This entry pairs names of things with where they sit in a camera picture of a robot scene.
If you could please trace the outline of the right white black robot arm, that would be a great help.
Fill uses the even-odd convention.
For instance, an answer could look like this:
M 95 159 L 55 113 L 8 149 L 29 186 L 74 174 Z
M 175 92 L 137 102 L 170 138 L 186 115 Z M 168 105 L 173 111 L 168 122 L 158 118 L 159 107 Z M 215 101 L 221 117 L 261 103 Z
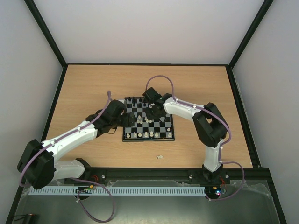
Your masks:
M 158 119 L 166 114 L 176 115 L 191 121 L 196 129 L 199 140 L 205 145 L 205 159 L 202 176 L 206 182 L 213 183 L 219 179 L 223 165 L 221 153 L 229 127 L 217 106 L 213 103 L 197 105 L 183 101 L 169 93 L 163 96 L 154 88 L 143 93 L 148 119 Z

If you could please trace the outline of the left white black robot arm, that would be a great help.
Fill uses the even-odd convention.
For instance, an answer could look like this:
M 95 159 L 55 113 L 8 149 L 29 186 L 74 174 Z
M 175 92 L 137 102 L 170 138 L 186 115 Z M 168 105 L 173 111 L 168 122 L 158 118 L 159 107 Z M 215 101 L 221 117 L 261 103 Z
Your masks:
M 73 129 L 42 142 L 30 141 L 17 165 L 20 179 L 26 179 L 34 189 L 41 189 L 53 180 L 79 178 L 85 172 L 84 164 L 79 160 L 61 161 L 61 158 L 111 129 L 132 127 L 137 118 L 125 109 L 123 102 L 112 100 Z

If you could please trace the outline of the pile of white chess pieces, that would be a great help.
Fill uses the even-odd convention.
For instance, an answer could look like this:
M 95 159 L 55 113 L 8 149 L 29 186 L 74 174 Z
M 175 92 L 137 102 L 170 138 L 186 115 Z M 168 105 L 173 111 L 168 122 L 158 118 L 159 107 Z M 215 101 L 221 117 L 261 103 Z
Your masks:
M 137 116 L 137 124 L 143 124 L 143 123 L 152 123 L 153 120 L 149 120 L 147 117 L 142 117 L 140 115 Z

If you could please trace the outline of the folding black white chessboard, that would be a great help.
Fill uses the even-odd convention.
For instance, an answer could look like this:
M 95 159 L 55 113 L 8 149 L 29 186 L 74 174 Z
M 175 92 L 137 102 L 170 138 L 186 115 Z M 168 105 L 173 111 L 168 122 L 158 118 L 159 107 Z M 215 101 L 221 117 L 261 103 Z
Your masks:
M 146 117 L 145 109 L 146 108 L 127 108 L 127 104 L 134 104 L 133 103 L 133 98 L 137 98 L 136 104 L 139 104 L 139 98 L 142 98 L 142 105 L 143 103 L 147 103 L 143 97 L 131 97 L 132 102 L 128 101 L 129 97 L 124 98 L 123 103 L 126 106 L 125 112 L 130 113 L 133 112 L 137 118 L 138 115 L 142 117 Z M 148 137 L 144 137 L 144 133 L 148 132 Z M 122 141 L 123 142 L 139 142 L 139 141 L 174 141 L 175 140 L 175 135 L 174 135 L 174 124 L 173 124 L 173 117 L 170 114 L 166 114 L 165 117 L 161 117 L 160 119 L 155 119 L 153 120 L 152 123 L 143 123 L 143 124 L 137 124 L 133 127 L 125 127 L 123 128 L 123 135 L 122 135 Z

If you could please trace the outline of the black cylinder on lower shelf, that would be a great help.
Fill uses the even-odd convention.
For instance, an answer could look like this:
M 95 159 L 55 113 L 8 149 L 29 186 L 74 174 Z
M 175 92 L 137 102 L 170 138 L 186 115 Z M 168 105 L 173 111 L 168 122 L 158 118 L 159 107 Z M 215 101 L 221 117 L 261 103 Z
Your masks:
M 35 214 L 26 214 L 22 224 L 35 224 L 37 216 Z

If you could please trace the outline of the black enclosure frame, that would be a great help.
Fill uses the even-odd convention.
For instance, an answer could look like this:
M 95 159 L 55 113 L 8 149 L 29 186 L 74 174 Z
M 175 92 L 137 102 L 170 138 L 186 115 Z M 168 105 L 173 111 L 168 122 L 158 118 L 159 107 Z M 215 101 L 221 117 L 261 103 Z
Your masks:
M 53 99 L 53 103 L 51 105 L 50 108 L 50 112 L 47 118 L 47 122 L 43 131 L 43 135 L 42 135 L 42 139 L 45 139 L 49 127 L 50 127 L 50 122 L 52 120 L 53 117 L 53 113 L 57 104 L 57 100 L 64 82 L 64 77 L 67 71 L 67 68 L 69 65 L 71 65 L 70 63 L 67 63 L 65 61 L 65 59 L 63 58 L 52 34 L 50 33 L 42 15 L 40 14 L 35 2 L 33 0 L 26 0 L 25 1 L 28 9 L 30 10 L 32 16 L 34 17 L 35 21 L 37 22 L 40 30 L 42 31 L 44 37 L 46 38 L 47 42 L 49 43 L 51 49 L 53 50 L 55 56 L 57 57 L 59 63 L 61 64 L 63 70 L 61 73 L 61 77 L 59 79 L 58 82 L 58 86 L 57 86 L 57 90 Z M 244 38 L 242 39 L 239 47 L 237 48 L 232 60 L 230 61 L 229 64 L 200 64 L 200 63 L 193 63 L 193 64 L 187 64 L 187 63 L 83 63 L 83 65 L 121 65 L 121 66 L 127 66 L 127 65 L 134 65 L 134 66 L 201 66 L 201 67 L 225 67 L 226 68 L 226 72 L 228 75 L 228 79 L 230 81 L 230 86 L 232 89 L 232 93 L 234 96 L 234 100 L 235 100 L 235 104 L 236 104 L 236 108 L 238 111 L 238 115 L 240 118 L 240 122 L 242 125 L 242 130 L 245 136 L 245 140 L 247 143 L 247 147 L 249 150 L 249 154 L 250 154 L 250 158 L 254 160 L 254 167 L 253 168 L 247 168 L 245 169 L 245 172 L 249 175 L 252 175 L 252 177 L 257 180 L 260 177 L 262 179 L 266 179 L 267 177 L 271 178 L 271 174 L 268 168 L 263 168 L 261 167 L 261 163 L 260 160 L 258 158 L 257 155 L 257 151 L 256 151 L 256 146 L 253 143 L 253 137 L 252 137 L 252 133 L 251 130 L 249 128 L 249 124 L 248 124 L 248 120 L 247 118 L 245 118 L 245 110 L 244 110 L 244 106 L 241 103 L 241 97 L 240 97 L 240 91 L 237 89 L 237 85 L 236 85 L 236 81 L 234 78 L 234 74 L 232 72 L 234 66 L 236 65 L 236 63 L 238 62 L 240 56 L 242 55 L 243 51 L 245 50 L 247 44 L 249 43 L 249 41 L 251 40 L 253 34 L 255 33 L 255 31 L 257 30 L 259 24 L 261 23 L 262 19 L 264 18 L 264 16 L 266 15 L 266 13 L 268 12 L 269 8 L 271 7 L 273 1 L 271 0 L 265 0 L 261 7 L 259 8 L 254 20 L 252 21 L 248 31 L 246 32 Z

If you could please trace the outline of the black aluminium mounting rail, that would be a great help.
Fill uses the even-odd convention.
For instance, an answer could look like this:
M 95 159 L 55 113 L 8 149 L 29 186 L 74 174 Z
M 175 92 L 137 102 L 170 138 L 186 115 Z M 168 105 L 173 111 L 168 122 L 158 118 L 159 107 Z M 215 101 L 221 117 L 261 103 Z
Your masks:
M 219 186 L 230 184 L 234 180 L 246 181 L 266 180 L 272 184 L 273 180 L 268 168 L 220 168 L 215 174 L 209 174 L 205 168 L 92 168 L 88 166 L 78 177 L 72 174 L 60 173 L 57 176 L 46 172 L 38 172 L 30 178 L 24 178 L 35 189 L 47 186 L 53 180 L 63 180 L 64 183 L 78 185 L 80 180 L 96 181 L 108 185 L 110 180 L 174 180 L 202 186 Z

